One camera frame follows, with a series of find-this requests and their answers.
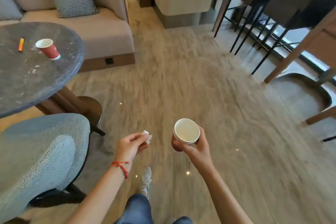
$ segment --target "sofa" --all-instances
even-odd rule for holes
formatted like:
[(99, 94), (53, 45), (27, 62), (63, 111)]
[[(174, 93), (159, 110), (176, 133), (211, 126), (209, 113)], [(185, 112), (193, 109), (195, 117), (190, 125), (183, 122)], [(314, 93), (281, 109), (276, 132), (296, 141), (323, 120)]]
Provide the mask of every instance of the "sofa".
[(0, 25), (21, 22), (52, 22), (78, 33), (86, 48), (80, 72), (135, 63), (132, 31), (125, 0), (94, 0), (99, 13), (58, 18), (53, 0), (15, 0), (24, 12), (20, 21), (0, 21)]

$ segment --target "round table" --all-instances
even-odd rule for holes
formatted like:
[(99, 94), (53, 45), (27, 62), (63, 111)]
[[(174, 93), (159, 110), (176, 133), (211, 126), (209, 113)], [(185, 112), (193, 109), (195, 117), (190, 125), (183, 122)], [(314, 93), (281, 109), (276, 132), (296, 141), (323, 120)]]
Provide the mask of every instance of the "round table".
[[(25, 39), (18, 51), (20, 38)], [(35, 43), (50, 38), (61, 54), (50, 60)], [(0, 118), (36, 106), (44, 114), (80, 113), (92, 126), (102, 116), (99, 102), (76, 97), (65, 84), (78, 72), (84, 60), (79, 35), (60, 24), (16, 23), (0, 27)]]

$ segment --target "floor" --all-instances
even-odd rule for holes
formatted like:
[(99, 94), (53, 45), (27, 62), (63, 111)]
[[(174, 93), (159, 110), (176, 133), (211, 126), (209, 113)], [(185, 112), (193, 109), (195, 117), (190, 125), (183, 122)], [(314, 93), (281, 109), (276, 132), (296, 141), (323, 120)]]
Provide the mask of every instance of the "floor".
[[(309, 128), (302, 122), (324, 108), (321, 97), (295, 78), (264, 84), (278, 62), (272, 57), (250, 76), (262, 52), (248, 40), (238, 56), (230, 54), (235, 34), (225, 26), (216, 39), (211, 25), (165, 30), (152, 8), (126, 1), (136, 64), (80, 73), (68, 85), (99, 100), (99, 126), (107, 132), (91, 137), (87, 164), (75, 182), (83, 191), (90, 192), (108, 168), (119, 138), (153, 134), (104, 223), (122, 214), (148, 165), (155, 223), (182, 215), (196, 224), (219, 223), (202, 177), (185, 154), (171, 148), (172, 126), (183, 117), (205, 129), (216, 168), (254, 223), (335, 223), (336, 142), (320, 140), (336, 134), (336, 120)], [(1, 130), (39, 115), (31, 108), (7, 117)], [(41, 209), (32, 223), (63, 223), (75, 208)]]

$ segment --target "sofa base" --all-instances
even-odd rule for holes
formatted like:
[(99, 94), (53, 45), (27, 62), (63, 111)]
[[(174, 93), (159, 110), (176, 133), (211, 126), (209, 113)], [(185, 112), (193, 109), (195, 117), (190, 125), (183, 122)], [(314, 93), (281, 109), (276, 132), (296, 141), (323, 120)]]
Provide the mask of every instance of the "sofa base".
[(107, 56), (95, 59), (84, 60), (79, 72), (87, 72), (97, 69), (124, 66), (134, 64), (134, 53), (126, 53), (114, 56)]

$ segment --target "red bracelet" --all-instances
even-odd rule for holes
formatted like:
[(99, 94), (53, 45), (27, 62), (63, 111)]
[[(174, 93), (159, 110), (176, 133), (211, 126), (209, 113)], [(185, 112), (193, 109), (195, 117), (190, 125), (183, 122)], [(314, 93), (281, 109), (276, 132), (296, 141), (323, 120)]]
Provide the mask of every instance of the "red bracelet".
[(116, 165), (117, 167), (120, 167), (124, 171), (125, 179), (128, 179), (128, 171), (120, 163), (128, 164), (129, 162), (128, 161), (126, 161), (126, 162), (124, 162), (124, 161), (114, 161), (114, 162), (112, 162), (112, 165)]

